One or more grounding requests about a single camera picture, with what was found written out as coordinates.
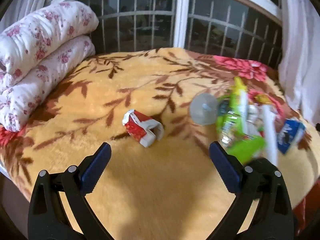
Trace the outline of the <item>red white crushed carton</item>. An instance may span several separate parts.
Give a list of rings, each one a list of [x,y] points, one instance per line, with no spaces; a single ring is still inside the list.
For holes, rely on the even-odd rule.
[[[164,135],[164,127],[160,122],[134,109],[124,114],[122,124],[127,133],[145,148],[156,140],[160,141]]]

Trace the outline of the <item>white paper cup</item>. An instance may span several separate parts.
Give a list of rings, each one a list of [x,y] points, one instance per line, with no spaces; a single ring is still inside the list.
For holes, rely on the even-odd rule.
[[[264,138],[266,142],[266,156],[270,163],[274,166],[278,165],[278,148],[277,148],[277,133],[275,128],[276,115],[272,112],[271,105],[261,106],[263,124],[264,124]]]

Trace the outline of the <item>green plastic bottle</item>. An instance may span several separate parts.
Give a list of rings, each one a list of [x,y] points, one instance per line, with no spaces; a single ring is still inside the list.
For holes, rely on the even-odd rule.
[[[241,78],[234,78],[234,85],[218,98],[218,103],[218,141],[229,155],[244,165],[262,152],[265,139],[254,122],[248,120],[249,97]]]

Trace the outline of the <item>white curtain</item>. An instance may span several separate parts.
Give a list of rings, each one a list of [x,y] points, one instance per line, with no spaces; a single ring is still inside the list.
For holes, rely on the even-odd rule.
[[[288,105],[319,123],[319,14],[310,0],[281,0],[283,56],[279,82]]]
[[[1,32],[29,13],[44,7],[46,0],[13,0],[1,19]]]

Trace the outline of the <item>white window frame with bars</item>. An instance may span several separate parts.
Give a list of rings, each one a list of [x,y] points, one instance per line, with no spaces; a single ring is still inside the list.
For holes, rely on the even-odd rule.
[[[184,48],[276,67],[281,60],[281,0],[80,1],[99,18],[97,53]]]

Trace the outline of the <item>white curtain left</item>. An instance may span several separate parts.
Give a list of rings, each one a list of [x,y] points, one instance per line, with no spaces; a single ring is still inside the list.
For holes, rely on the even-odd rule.
[[[44,7],[46,0],[13,0],[1,19],[1,32],[29,13]]]

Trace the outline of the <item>folded floral white quilt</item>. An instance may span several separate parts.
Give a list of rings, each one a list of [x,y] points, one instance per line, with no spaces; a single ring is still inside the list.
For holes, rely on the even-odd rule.
[[[89,38],[99,24],[79,1],[36,10],[1,33],[1,125],[17,132],[53,88],[95,54]]]

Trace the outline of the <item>translucent plastic dome lid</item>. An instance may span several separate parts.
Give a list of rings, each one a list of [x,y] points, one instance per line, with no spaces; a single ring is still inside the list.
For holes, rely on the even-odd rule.
[[[211,94],[202,93],[191,101],[190,117],[198,125],[212,125],[216,122],[218,114],[218,100]]]

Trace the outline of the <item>orange juice snack bag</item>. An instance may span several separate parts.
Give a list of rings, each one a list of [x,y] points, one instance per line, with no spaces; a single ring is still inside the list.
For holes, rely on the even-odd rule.
[[[253,99],[254,102],[259,106],[273,106],[273,102],[267,94],[256,94],[255,96],[253,96]]]

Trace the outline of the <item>white curtain right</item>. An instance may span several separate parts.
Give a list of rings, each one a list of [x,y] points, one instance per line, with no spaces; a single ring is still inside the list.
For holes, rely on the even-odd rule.
[[[281,0],[283,56],[279,82],[288,105],[319,123],[319,14],[310,0]]]

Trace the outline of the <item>yellow floral fleece blanket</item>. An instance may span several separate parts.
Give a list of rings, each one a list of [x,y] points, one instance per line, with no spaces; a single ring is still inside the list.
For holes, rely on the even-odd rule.
[[[190,117],[195,96],[226,94],[239,77],[249,101],[267,94],[276,129],[301,120],[263,64],[184,49],[89,57],[53,88],[20,131],[1,125],[1,160],[26,200],[41,170],[79,165],[103,142],[112,157],[87,201],[115,239],[205,239],[231,205],[208,148],[214,125]],[[164,127],[163,138],[145,148],[127,133],[124,114],[134,109]]]

